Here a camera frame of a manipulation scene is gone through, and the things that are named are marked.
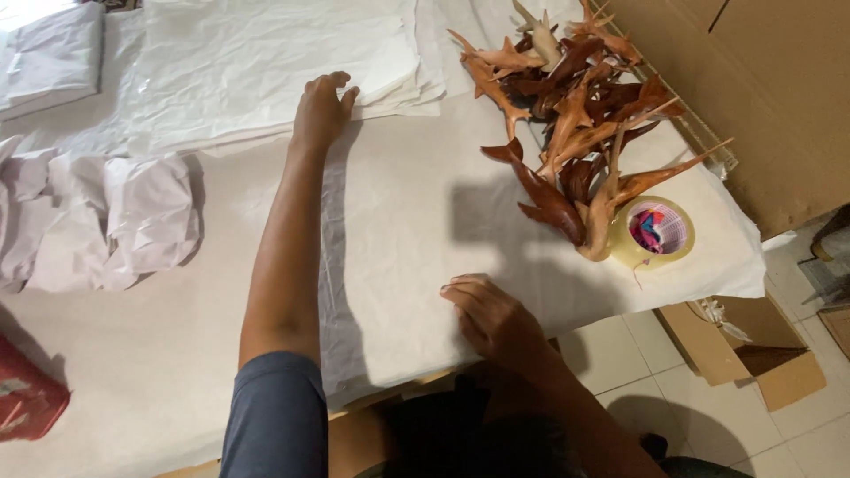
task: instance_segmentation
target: person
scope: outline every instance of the person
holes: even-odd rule
[[[320,196],[326,155],[359,92],[354,87],[337,98],[349,80],[336,71],[307,83],[297,109],[248,294],[224,478],[328,476],[317,300]],[[575,475],[666,476],[581,385],[516,299],[482,274],[455,277],[439,294],[454,304],[460,331],[478,354],[519,374],[544,397],[579,457],[582,471]]]

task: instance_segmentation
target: roll of packing tape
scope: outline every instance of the roll of packing tape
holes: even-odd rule
[[[660,236],[663,253],[653,253],[638,244],[629,227],[640,213],[648,210],[664,214],[654,229]],[[652,270],[679,260],[694,248],[694,223],[675,203],[658,196],[638,196],[625,205],[611,222],[611,255],[630,269]]]

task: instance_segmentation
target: hand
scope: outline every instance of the hand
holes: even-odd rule
[[[537,319],[486,274],[455,277],[439,294],[455,304],[463,337],[485,359],[526,378],[563,363]]]
[[[360,89],[351,88],[338,100],[337,88],[344,88],[350,79],[345,71],[334,71],[304,85],[293,124],[293,141],[326,149],[343,133]]]

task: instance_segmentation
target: red box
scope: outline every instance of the red box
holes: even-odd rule
[[[0,441],[38,440],[68,406],[71,393],[0,334]]]

